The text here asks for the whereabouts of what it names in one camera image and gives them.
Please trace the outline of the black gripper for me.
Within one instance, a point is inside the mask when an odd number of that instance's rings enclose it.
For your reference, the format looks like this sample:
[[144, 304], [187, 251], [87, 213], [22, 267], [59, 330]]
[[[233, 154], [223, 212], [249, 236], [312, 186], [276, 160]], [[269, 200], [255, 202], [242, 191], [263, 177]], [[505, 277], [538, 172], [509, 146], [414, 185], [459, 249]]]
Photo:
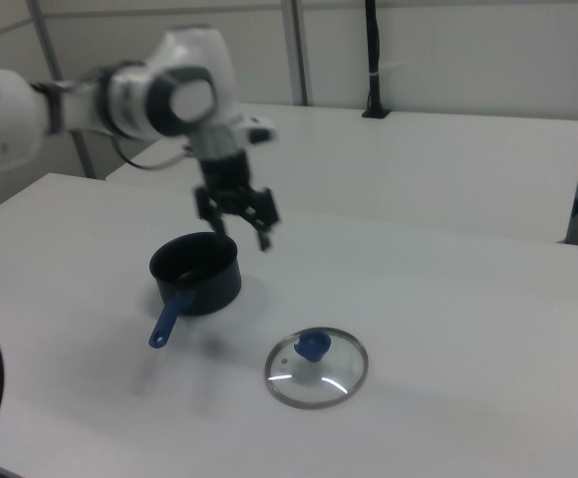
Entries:
[[225, 241], [222, 212], [241, 212], [240, 216], [256, 231], [259, 249], [268, 251], [270, 235], [280, 217], [272, 190], [251, 188], [247, 154], [201, 159], [199, 167], [203, 183], [194, 189], [198, 218], [210, 226], [218, 240]]

